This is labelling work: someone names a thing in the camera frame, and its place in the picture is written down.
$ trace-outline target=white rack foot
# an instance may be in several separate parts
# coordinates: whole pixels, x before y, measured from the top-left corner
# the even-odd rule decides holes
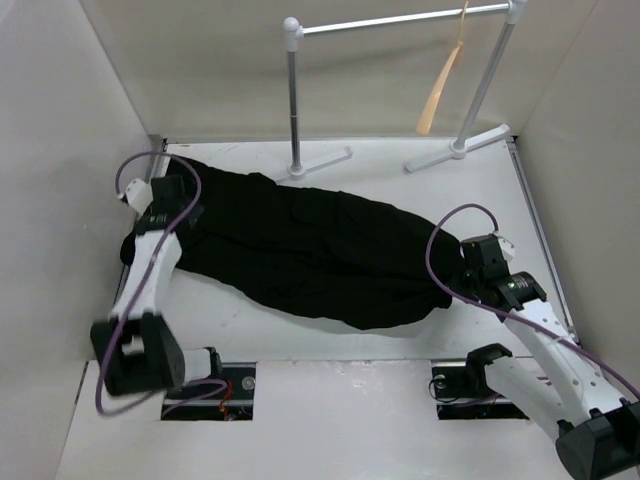
[[[276,182],[284,182],[285,180],[301,180],[307,173],[315,172],[344,160],[349,160],[353,157],[353,151],[349,147],[342,148],[336,152],[331,152],[321,157],[314,158],[308,162],[303,162],[302,166],[298,170],[293,170],[291,166],[280,175],[272,176],[271,179]]]
[[[449,144],[449,147],[446,150],[441,152],[436,152],[431,155],[428,155],[426,158],[422,160],[414,160],[412,162],[407,162],[404,164],[404,168],[409,173],[417,172],[418,170],[424,170],[425,168],[433,167],[440,163],[444,163],[447,160],[461,160],[466,155],[467,152],[472,152],[473,150],[477,150],[491,143],[497,142],[506,138],[509,135],[510,128],[508,125],[504,123],[493,130],[489,130],[488,132],[481,133],[480,135],[476,135],[475,137],[469,138],[463,149],[457,149],[454,147],[455,140]]]

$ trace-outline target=horizontal metal bar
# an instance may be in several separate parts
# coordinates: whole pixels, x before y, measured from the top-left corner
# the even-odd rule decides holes
[[[509,3],[498,3],[496,5],[483,5],[481,7],[467,8],[466,17],[480,17],[483,15],[494,15],[497,13],[507,13]],[[461,8],[453,10],[442,10],[439,12],[416,13],[413,15],[401,15],[399,17],[374,18],[372,20],[360,20],[358,22],[336,23],[334,25],[321,25],[318,27],[302,27],[302,35],[305,37],[315,37],[336,32],[348,32],[361,28],[383,27],[385,25],[395,25],[398,23],[413,23],[426,20],[447,20],[459,17],[462,14]]]

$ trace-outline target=white pipe connector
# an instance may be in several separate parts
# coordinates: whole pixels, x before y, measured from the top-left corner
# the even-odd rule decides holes
[[[288,17],[284,20],[282,28],[284,28],[284,41],[287,52],[297,52],[298,40],[303,37],[300,22],[297,18]]]
[[[508,24],[515,25],[518,23],[526,4],[527,0],[509,0],[509,13],[507,13]]]

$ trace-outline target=black garment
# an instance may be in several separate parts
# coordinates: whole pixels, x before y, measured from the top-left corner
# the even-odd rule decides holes
[[[427,220],[344,192],[283,187],[258,173],[189,162],[202,180],[204,213],[178,233],[178,268],[233,285],[262,305],[361,330],[416,322],[451,305],[426,271],[434,228]],[[193,195],[182,165],[171,161],[167,175],[183,176]],[[125,263],[133,247],[132,234],[121,251]],[[441,232],[432,264],[445,282],[461,272],[458,240]]]

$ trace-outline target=clothing rack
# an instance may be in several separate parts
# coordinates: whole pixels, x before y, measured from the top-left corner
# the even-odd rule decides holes
[[[469,7],[466,9],[467,17],[480,17],[485,15],[506,14],[506,19],[496,46],[491,54],[489,63],[484,72],[478,90],[476,91],[469,112],[462,124],[458,137],[450,143],[446,150],[427,155],[424,159],[414,160],[404,164],[404,168],[409,172],[416,172],[434,165],[438,165],[450,159],[462,159],[467,152],[482,148],[485,145],[505,138],[509,134],[509,127],[505,124],[493,130],[481,133],[469,138],[471,128],[478,115],[482,102],[486,96],[491,80],[500,63],[500,59],[513,32],[513,28],[520,19],[527,0],[509,0],[505,3],[495,5],[483,5],[479,7]],[[361,20],[356,22],[338,23],[332,25],[321,25],[316,27],[303,27],[300,22],[289,17],[284,21],[285,46],[287,50],[287,66],[289,81],[289,119],[291,124],[291,154],[292,161],[287,172],[276,180],[286,178],[302,178],[307,173],[321,168],[326,168],[334,163],[348,160],[352,156],[350,148],[346,147],[337,152],[303,162],[300,157],[300,134],[298,129],[298,94],[297,94],[297,74],[296,62],[298,55],[298,44],[305,37],[317,37],[330,35],[333,33],[351,32],[367,28],[377,28],[389,25],[400,25],[431,20],[449,20],[460,17],[463,9],[442,10],[437,12],[418,13],[413,15],[402,15],[396,17],[376,18],[371,20]]]

